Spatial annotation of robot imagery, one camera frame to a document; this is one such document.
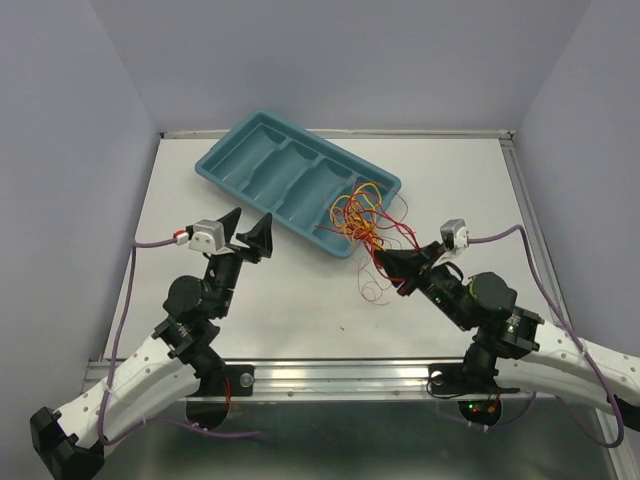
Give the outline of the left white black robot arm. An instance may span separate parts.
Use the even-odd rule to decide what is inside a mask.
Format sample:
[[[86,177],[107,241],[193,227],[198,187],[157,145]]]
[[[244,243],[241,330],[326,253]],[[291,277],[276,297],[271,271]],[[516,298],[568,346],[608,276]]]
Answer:
[[[231,395],[227,365],[212,348],[216,321],[230,310],[241,269],[273,252],[271,214],[246,233],[236,228],[235,208],[217,220],[200,220],[164,240],[134,242],[140,249],[187,246],[207,261],[202,277],[183,275],[170,285],[165,318],[122,363],[111,361],[106,376],[76,399],[57,408],[42,407],[30,418],[32,445],[55,479],[92,479],[108,450],[155,421],[173,402],[219,387]]]

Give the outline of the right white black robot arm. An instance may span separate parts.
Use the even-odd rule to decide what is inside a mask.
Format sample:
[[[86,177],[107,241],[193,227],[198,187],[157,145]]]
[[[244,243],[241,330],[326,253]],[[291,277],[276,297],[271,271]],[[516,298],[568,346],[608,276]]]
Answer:
[[[472,343],[460,366],[463,384],[520,388],[619,414],[639,428],[639,359],[583,338],[518,306],[517,293],[493,272],[464,278],[439,242],[419,250],[379,250],[375,263],[397,293],[422,293]]]

